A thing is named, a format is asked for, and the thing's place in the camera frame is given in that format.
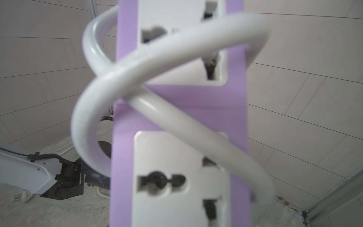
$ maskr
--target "white cable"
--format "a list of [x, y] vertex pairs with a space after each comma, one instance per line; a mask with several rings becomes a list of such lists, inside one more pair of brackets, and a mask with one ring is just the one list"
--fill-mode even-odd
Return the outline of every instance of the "white cable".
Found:
[[74, 145], [70, 148], [68, 148], [67, 150], [63, 151], [62, 153], [59, 154], [59, 156], [64, 155], [65, 153], [69, 152], [70, 150], [72, 150], [74, 148]]
[[86, 60], [97, 75], [78, 99], [72, 115], [71, 133], [80, 157], [102, 175], [111, 176], [111, 159], [96, 140], [103, 113], [122, 97], [135, 110], [172, 133], [230, 173], [246, 182], [258, 203], [273, 197], [269, 175], [252, 158], [162, 97], [140, 86], [143, 82], [197, 57], [229, 46], [247, 43], [249, 65], [268, 37], [260, 15], [238, 13], [184, 29], [140, 48], [112, 63], [99, 46], [106, 28], [116, 23], [117, 6], [91, 21], [83, 34]]

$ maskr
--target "electrical socket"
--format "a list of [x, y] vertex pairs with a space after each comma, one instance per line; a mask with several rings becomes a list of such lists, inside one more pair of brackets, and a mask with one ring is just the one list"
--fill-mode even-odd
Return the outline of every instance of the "electrical socket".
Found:
[[[225, 0], [140, 0], [138, 11], [138, 48], [143, 48], [162, 35], [225, 15], [226, 6]], [[165, 72], [147, 84], [223, 86], [227, 75], [227, 52], [221, 50]]]
[[170, 133], [139, 131], [134, 137], [132, 226], [230, 226], [230, 178]]

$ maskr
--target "black cable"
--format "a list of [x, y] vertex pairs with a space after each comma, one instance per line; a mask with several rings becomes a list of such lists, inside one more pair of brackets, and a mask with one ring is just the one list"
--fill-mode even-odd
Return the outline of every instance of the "black cable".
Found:
[[21, 155], [21, 156], [26, 156], [26, 157], [28, 157], [28, 156], [29, 156], [29, 155], [27, 155], [27, 154], [21, 154], [21, 153], [18, 153], [18, 152], [10, 151], [10, 150], [7, 150], [7, 149], [2, 148], [2, 147], [0, 147], [0, 150], [7, 151], [7, 152], [9, 152], [9, 153], [13, 153], [13, 154], [17, 154], [17, 155]]

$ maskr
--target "socket hole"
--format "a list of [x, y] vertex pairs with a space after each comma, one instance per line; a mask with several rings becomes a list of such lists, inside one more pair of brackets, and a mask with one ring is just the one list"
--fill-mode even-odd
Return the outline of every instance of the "socket hole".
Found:
[[139, 177], [138, 183], [139, 191], [159, 195], [168, 183], [168, 179], [162, 172], [152, 172], [147, 177]]
[[208, 166], [217, 167], [217, 164], [214, 161], [210, 160], [209, 158], [204, 157], [203, 160], [202, 160], [202, 166], [204, 166], [204, 167], [208, 167]]
[[170, 180], [172, 186], [171, 190], [173, 192], [183, 191], [187, 187], [187, 184], [185, 183], [186, 181], [187, 179], [183, 175], [172, 175], [172, 178]]
[[217, 3], [214, 1], [205, 2], [205, 10], [203, 15], [203, 20], [212, 18], [217, 9]]
[[203, 206], [208, 218], [208, 227], [219, 227], [217, 218], [221, 215], [221, 199], [203, 199]]
[[202, 60], [207, 72], [207, 80], [217, 80], [216, 66], [219, 61], [219, 54], [214, 52], [209, 56], [202, 57]]
[[141, 30], [141, 42], [148, 43], [153, 39], [165, 35], [166, 33], [166, 30], [159, 26], [153, 27], [150, 30]]
[[147, 177], [138, 177], [138, 191], [147, 191], [151, 195], [160, 195], [168, 183], [171, 184], [172, 191], [183, 191], [186, 188], [186, 177], [181, 174], [172, 175], [168, 180], [162, 172], [152, 172]]

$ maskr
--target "wall tile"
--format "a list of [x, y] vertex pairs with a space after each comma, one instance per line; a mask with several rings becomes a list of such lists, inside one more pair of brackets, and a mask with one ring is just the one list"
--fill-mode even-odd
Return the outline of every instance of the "wall tile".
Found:
[[74, 50], [74, 55], [76, 57], [76, 68], [88, 67], [88, 63], [82, 51], [82, 40], [71, 40], [71, 42]]
[[20, 139], [26, 136], [24, 130], [21, 128], [19, 122], [15, 119], [12, 113], [1, 115], [0, 122], [2, 122], [2, 127], [7, 128], [9, 132], [13, 135], [14, 140]]
[[43, 96], [47, 102], [54, 101], [56, 98], [53, 94], [52, 89], [50, 88], [49, 82], [44, 73], [34, 74], [35, 79], [38, 82], [40, 91], [43, 93]]
[[251, 156], [251, 158], [256, 159], [264, 146], [265, 145], [259, 142], [248, 139], [249, 155]]
[[252, 64], [247, 70], [247, 103], [284, 114], [307, 73]]
[[[113, 6], [110, 6], [110, 5], [97, 5], [97, 13], [101, 14], [101, 13], [105, 12], [106, 10], [111, 9], [112, 7]], [[115, 26], [111, 30], [109, 30], [107, 32], [107, 35], [117, 36], [117, 27]]]
[[102, 5], [117, 5], [118, 0], [96, 0], [96, 3]]
[[87, 13], [38, 1], [2, 0], [0, 36], [82, 38], [77, 11]]
[[332, 227], [328, 216], [324, 217], [316, 224], [312, 225], [312, 227]]
[[0, 49], [0, 77], [70, 69], [62, 39], [0, 37]]
[[16, 140], [10, 144], [34, 153], [45, 148], [46, 146], [49, 146], [51, 143], [48, 138], [46, 138], [44, 132], [40, 131], [22, 139]]
[[78, 95], [14, 112], [27, 135], [69, 120]]
[[82, 93], [94, 78], [90, 68], [68, 69], [44, 74], [56, 99]]
[[363, 1], [355, 0], [346, 17], [363, 19]]
[[83, 0], [37, 0], [37, 1], [87, 10], [86, 1]]
[[345, 17], [354, 0], [245, 0], [247, 12]]
[[363, 193], [358, 196], [359, 201], [363, 204]]
[[318, 164], [326, 170], [332, 170], [340, 161], [352, 153], [363, 140], [346, 136], [335, 148], [333, 148]]
[[0, 115], [45, 102], [34, 75], [0, 79]]
[[327, 78], [299, 119], [363, 138], [362, 100], [363, 84]]
[[70, 136], [70, 120], [43, 130], [50, 143], [55, 143]]
[[261, 166], [264, 166], [267, 160], [271, 157], [272, 153], [275, 151], [275, 149], [270, 148], [268, 146], [264, 146], [259, 153], [259, 155], [256, 158], [256, 162], [260, 164]]
[[331, 171], [343, 177], [349, 177], [353, 172], [363, 166], [363, 144], [357, 147], [343, 161], [335, 166]]
[[0, 118], [0, 141], [5, 142], [5, 143], [10, 143], [15, 140], [16, 140], [15, 137], [10, 132], [10, 130], [6, 127], [6, 124], [3, 121], [3, 119]]
[[76, 55], [70, 39], [63, 39], [64, 50], [67, 54], [68, 63], [71, 69], [79, 68]]
[[317, 164], [344, 134], [248, 106], [249, 138], [312, 164]]
[[326, 77], [310, 74], [285, 115], [298, 118], [325, 79]]
[[105, 36], [105, 38], [103, 40], [103, 46], [105, 48], [106, 55], [111, 59], [111, 61], [115, 61], [115, 59], [116, 59], [116, 37]]
[[361, 78], [363, 20], [265, 16], [271, 35], [254, 62], [351, 81]]
[[306, 209], [318, 200], [317, 197], [301, 191], [300, 189], [291, 186], [277, 178], [274, 180], [274, 186], [275, 195], [284, 198], [284, 200], [294, 204], [300, 209]]
[[358, 198], [328, 215], [332, 227], [362, 227], [363, 205]]
[[266, 162], [268, 174], [321, 198], [344, 178], [304, 162], [280, 151], [275, 151]]

